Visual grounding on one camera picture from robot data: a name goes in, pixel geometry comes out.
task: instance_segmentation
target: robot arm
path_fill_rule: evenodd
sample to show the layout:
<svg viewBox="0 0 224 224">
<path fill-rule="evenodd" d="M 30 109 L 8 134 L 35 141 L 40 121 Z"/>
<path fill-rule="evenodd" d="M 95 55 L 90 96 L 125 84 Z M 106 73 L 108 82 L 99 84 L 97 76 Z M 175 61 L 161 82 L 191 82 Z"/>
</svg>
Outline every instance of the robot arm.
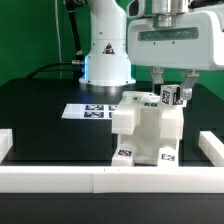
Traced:
<svg viewBox="0 0 224 224">
<path fill-rule="evenodd" d="M 74 10 L 84 3 L 91 15 L 91 51 L 85 57 L 85 73 L 79 79 L 82 88 L 97 92 L 116 92 L 133 88 L 131 63 L 126 53 L 124 10 L 115 0 L 65 0 L 73 27 L 76 51 L 82 55 Z"/>
<path fill-rule="evenodd" d="M 144 1 L 139 1 L 144 5 L 144 13 L 137 14 L 144 14 L 144 18 L 139 16 L 129 26 L 131 62 L 156 68 L 183 69 L 185 80 L 180 86 L 181 97 L 191 99 L 199 70 L 224 69 L 224 6 L 193 9 L 216 2 L 152 0 L 152 5 L 148 6 L 148 2 L 144 5 Z M 131 6 L 127 8 L 129 17 L 132 17 Z M 158 78 L 152 73 L 152 79 L 156 83 Z"/>
</svg>

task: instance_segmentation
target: robotic workstation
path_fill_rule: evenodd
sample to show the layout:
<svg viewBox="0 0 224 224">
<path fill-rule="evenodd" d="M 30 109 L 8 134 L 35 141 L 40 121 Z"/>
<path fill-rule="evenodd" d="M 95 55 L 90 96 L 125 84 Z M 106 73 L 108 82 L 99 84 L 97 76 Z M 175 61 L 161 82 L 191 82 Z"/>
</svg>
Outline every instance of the robotic workstation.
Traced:
<svg viewBox="0 0 224 224">
<path fill-rule="evenodd" d="M 91 51 L 84 57 L 74 35 L 77 54 L 72 62 L 81 67 L 80 86 L 110 94 L 129 90 L 112 115 L 111 131 L 118 134 L 112 167 L 1 167 L 5 184 L 0 191 L 223 193 L 223 168 L 180 167 L 178 161 L 183 107 L 192 97 L 199 71 L 224 69 L 223 5 L 209 6 L 217 1 L 204 0 L 132 1 L 127 16 L 135 20 L 128 28 L 127 56 L 125 12 L 115 0 L 66 0 L 70 18 L 76 7 L 86 3 L 91 12 Z M 131 63 L 150 67 L 152 92 L 133 91 Z M 164 84 L 164 68 L 183 69 L 182 84 Z M 83 105 L 68 104 L 63 118 L 97 120 L 104 113 L 96 112 L 101 106 L 85 105 L 83 110 L 90 111 L 83 113 Z M 2 136 L 10 139 L 8 149 L 4 143 L 3 159 L 12 145 L 12 133 Z M 202 132 L 199 145 L 214 166 L 223 166 L 224 147 L 214 135 Z"/>
</svg>

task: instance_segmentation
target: green wall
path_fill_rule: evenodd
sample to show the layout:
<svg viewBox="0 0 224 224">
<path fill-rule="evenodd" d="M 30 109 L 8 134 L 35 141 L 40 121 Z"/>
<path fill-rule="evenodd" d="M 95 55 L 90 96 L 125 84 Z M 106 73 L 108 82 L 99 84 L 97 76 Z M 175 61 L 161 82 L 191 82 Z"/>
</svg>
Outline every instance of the green wall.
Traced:
<svg viewBox="0 0 224 224">
<path fill-rule="evenodd" d="M 117 0 L 126 8 L 130 0 Z M 25 77 L 36 68 L 59 61 L 54 0 L 0 0 L 0 85 Z M 63 0 L 58 0 L 62 58 L 74 58 L 70 24 Z M 84 53 L 90 50 L 88 6 L 77 9 L 77 22 Z M 149 69 L 134 67 L 137 80 L 149 80 Z M 181 81 L 181 71 L 165 69 L 166 81 Z M 224 72 L 201 72 L 199 83 L 224 99 Z"/>
</svg>

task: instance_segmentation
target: black tabletop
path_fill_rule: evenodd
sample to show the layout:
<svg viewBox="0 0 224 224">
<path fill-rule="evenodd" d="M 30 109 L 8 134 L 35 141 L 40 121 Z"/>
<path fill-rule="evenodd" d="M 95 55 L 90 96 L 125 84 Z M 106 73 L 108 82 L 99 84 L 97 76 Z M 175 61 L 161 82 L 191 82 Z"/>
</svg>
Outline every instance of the black tabletop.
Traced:
<svg viewBox="0 0 224 224">
<path fill-rule="evenodd" d="M 151 91 L 139 82 L 138 91 Z M 80 90 L 71 80 L 14 79 L 0 87 L 0 128 L 14 146 L 1 165 L 110 165 L 111 120 L 66 120 L 67 103 L 118 104 L 122 93 Z M 197 84 L 184 109 L 181 166 L 212 166 L 199 132 L 224 140 L 224 102 Z M 0 194 L 2 223 L 223 223 L 222 194 Z"/>
</svg>

